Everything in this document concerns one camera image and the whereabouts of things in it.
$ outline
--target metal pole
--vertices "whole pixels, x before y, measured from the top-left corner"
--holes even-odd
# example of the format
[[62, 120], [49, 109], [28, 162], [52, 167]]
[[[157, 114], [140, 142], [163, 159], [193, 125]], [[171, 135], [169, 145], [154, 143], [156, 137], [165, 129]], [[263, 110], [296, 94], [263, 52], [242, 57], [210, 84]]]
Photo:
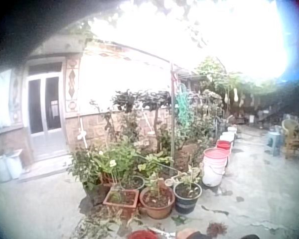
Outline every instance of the metal pole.
[[174, 87], [174, 71], [173, 64], [170, 62], [170, 81], [171, 81], [171, 136], [170, 136], [170, 155], [175, 158], [175, 87]]

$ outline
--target soil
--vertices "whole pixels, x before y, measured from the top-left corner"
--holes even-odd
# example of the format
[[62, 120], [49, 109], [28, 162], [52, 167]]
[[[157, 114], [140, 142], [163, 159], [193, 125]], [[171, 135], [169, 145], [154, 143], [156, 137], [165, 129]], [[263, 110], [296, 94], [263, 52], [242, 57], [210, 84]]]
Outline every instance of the soil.
[[180, 184], [176, 187], [175, 192], [177, 195], [181, 196], [182, 198], [195, 198], [199, 195], [200, 188], [198, 188], [198, 191], [197, 190], [194, 191], [192, 197], [188, 196], [190, 190], [194, 190], [195, 188], [196, 188], [195, 184], [192, 184], [190, 188], [185, 184]]
[[153, 208], [163, 208], [168, 205], [172, 200], [170, 191], [165, 188], [159, 189], [160, 197], [158, 198], [157, 192], [148, 191], [144, 194], [144, 203]]
[[130, 179], [129, 182], [121, 182], [121, 186], [124, 189], [137, 189], [142, 186], [143, 180], [141, 178], [135, 177]]
[[109, 203], [133, 205], [134, 204], [134, 192], [124, 192], [124, 191], [112, 191], [108, 197]]

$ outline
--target courtyard ground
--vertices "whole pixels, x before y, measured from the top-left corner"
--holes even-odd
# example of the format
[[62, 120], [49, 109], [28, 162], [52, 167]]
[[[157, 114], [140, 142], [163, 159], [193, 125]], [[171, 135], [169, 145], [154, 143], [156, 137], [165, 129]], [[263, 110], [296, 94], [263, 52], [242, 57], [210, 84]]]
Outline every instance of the courtyard ground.
[[[227, 226], [227, 234], [219, 239], [247, 234], [299, 238], [299, 158], [285, 159], [283, 150], [280, 156], [264, 152], [265, 130], [243, 126], [241, 131], [221, 185], [204, 187], [183, 224], [176, 226], [178, 214], [173, 210], [164, 220], [144, 218], [143, 226], [132, 223], [133, 231], [160, 223], [167, 232], [194, 228], [206, 233], [209, 223], [216, 222]], [[79, 209], [84, 197], [81, 184], [66, 172], [1, 184], [0, 228], [6, 238], [69, 238], [84, 217]], [[113, 233], [112, 238], [120, 237]]]

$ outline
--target red bucket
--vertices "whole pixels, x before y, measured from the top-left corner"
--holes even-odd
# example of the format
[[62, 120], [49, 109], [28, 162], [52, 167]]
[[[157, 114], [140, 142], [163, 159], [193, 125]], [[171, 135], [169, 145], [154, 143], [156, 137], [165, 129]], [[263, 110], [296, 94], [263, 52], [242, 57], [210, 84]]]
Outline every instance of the red bucket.
[[158, 239], [158, 236], [150, 231], [140, 230], [128, 235], [128, 239]]
[[224, 140], [219, 140], [216, 143], [216, 147], [217, 148], [222, 148], [224, 150], [230, 150], [231, 144], [228, 141], [224, 141]]

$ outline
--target doorstep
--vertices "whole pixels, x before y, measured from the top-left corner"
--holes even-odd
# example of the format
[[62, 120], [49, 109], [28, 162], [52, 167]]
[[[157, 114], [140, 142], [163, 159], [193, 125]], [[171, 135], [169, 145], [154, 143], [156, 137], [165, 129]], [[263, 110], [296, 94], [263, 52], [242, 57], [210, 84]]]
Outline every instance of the doorstep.
[[27, 182], [65, 172], [72, 163], [71, 155], [63, 155], [32, 164], [20, 175], [18, 182]]

